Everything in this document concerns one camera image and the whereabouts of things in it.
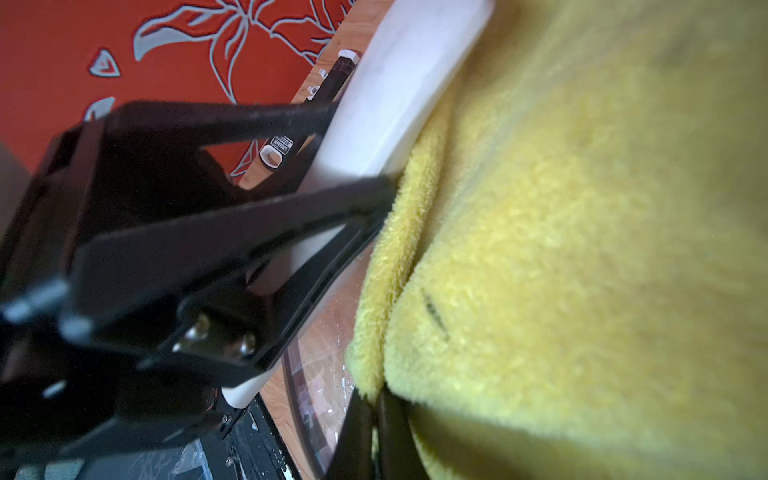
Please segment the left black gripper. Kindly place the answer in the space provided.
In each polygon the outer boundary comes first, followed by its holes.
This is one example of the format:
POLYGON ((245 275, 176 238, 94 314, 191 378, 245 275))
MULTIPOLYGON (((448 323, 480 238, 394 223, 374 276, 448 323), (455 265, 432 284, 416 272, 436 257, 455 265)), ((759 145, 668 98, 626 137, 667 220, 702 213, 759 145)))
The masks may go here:
POLYGON ((240 198, 110 198, 106 121, 53 139, 1 243, 1 461, 181 446, 227 424, 223 386, 60 333, 76 251, 93 238, 235 206, 240 198))

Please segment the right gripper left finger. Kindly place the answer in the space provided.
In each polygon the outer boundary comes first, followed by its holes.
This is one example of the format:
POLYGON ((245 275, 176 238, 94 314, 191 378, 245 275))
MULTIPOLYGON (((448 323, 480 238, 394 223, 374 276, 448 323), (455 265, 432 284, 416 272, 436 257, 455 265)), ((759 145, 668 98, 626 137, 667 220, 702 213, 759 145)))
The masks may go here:
POLYGON ((355 389, 324 479, 374 480, 378 478, 377 461, 373 453, 376 426, 376 409, 355 389))

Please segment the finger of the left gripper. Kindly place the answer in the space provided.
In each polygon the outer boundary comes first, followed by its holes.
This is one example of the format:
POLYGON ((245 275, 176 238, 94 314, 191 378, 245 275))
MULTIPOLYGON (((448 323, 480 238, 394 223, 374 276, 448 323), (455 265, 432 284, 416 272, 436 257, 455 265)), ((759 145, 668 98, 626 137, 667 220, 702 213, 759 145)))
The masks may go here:
POLYGON ((60 333, 138 371, 238 386, 274 365, 394 195, 360 179, 99 235, 75 253, 60 333))
POLYGON ((297 191, 337 110, 335 102, 232 105, 135 101, 106 118, 110 198, 270 198, 297 191), (206 148, 284 135, 310 143, 256 187, 229 183, 206 148))

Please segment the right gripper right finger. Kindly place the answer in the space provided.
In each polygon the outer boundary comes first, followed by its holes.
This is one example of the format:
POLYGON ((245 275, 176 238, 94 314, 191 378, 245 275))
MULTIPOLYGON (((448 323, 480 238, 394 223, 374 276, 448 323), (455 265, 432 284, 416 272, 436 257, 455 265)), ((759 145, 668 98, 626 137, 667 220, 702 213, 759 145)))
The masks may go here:
POLYGON ((406 402, 387 388, 377 404, 378 460, 380 479, 427 480, 408 421, 406 402))

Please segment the glass lid with white handle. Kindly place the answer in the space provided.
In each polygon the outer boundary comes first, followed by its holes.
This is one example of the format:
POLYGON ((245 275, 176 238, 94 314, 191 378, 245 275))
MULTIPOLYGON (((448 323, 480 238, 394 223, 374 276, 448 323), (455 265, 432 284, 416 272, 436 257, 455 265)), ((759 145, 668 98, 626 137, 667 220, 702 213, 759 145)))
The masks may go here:
MULTIPOLYGON (((394 1, 341 98, 298 186, 314 193, 364 178, 397 177, 435 104, 485 30, 495 1, 394 1)), ((288 286, 330 233, 279 252, 260 293, 288 286)))

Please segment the yellow microfiber cloth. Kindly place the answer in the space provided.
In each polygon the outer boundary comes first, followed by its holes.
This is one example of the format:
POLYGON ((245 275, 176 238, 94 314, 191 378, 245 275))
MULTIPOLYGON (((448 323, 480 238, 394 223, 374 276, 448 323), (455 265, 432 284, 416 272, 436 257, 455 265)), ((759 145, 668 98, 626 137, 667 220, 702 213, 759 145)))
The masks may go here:
POLYGON ((767 475, 767 5, 500 1, 347 352, 433 479, 767 475))

